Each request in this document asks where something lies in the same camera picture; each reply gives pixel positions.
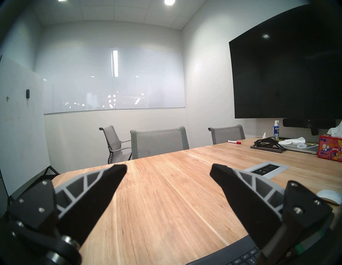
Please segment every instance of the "white mouse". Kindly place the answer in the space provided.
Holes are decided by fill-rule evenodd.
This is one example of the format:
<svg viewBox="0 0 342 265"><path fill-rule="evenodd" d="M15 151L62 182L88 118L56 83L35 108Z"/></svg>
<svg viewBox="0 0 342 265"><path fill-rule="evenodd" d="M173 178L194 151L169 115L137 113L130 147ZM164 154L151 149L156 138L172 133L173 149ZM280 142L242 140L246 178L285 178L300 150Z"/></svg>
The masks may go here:
<svg viewBox="0 0 342 265"><path fill-rule="evenodd" d="M317 192L316 195L322 198L323 200L331 202L333 204L340 205L342 203L342 195L333 190L323 189Z"/></svg>

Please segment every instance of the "wooden table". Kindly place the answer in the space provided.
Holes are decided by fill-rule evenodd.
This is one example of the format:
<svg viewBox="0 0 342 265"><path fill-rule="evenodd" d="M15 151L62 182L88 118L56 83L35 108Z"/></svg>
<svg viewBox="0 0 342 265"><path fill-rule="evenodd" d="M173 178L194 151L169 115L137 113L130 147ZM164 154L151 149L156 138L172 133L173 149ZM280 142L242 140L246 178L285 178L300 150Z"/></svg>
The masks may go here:
<svg viewBox="0 0 342 265"><path fill-rule="evenodd" d="M265 161L290 166L272 179L296 180L312 192L342 193L342 163L316 155L282 154L223 143L122 162L128 167L113 200L83 244L82 264L186 264L247 235L209 172L213 163L246 169ZM53 179L55 186L96 169Z"/></svg>

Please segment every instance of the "ceiling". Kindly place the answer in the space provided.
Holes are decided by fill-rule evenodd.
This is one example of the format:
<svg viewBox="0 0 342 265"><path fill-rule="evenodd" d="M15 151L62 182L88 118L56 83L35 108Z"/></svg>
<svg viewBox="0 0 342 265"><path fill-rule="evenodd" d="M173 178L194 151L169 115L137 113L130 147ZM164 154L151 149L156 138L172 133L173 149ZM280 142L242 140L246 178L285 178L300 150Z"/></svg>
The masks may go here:
<svg viewBox="0 0 342 265"><path fill-rule="evenodd" d="M43 26L65 22L115 20L182 29L206 0L36 0L33 9Z"/></svg>

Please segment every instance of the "red marker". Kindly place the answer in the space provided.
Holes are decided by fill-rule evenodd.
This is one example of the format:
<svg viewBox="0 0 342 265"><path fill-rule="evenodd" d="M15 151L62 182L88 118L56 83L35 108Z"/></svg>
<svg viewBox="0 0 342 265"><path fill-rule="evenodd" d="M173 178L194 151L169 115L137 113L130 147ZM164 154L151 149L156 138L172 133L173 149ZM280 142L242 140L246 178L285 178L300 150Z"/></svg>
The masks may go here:
<svg viewBox="0 0 342 265"><path fill-rule="evenodd" d="M228 143L233 143L233 144L241 144L241 142L237 142L237 141L227 141Z"/></svg>

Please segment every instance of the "office chair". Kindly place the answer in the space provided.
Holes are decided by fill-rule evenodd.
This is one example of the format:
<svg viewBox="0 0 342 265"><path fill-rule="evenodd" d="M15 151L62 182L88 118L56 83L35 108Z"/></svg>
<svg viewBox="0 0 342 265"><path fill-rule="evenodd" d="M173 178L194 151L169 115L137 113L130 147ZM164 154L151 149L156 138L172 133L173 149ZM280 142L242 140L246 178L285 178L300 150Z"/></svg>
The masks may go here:
<svg viewBox="0 0 342 265"><path fill-rule="evenodd" d="M155 131L131 130L131 140L133 159L189 149L184 126Z"/></svg>
<svg viewBox="0 0 342 265"><path fill-rule="evenodd" d="M213 144L225 143L228 140L237 141L246 139L244 134L244 129L241 125L236 125L233 127L225 128L211 128L208 130L211 132L211 137L213 138Z"/></svg>
<svg viewBox="0 0 342 265"><path fill-rule="evenodd" d="M114 127L112 125L106 128L99 128L100 131L103 131L107 140L108 150L109 150L109 157L108 157L108 164L113 164L122 161L128 161L132 157L132 152L127 154L122 154L122 150L124 149L131 149L130 147L121 148L122 143L129 142L128 141L120 141L118 135L116 134Z"/></svg>

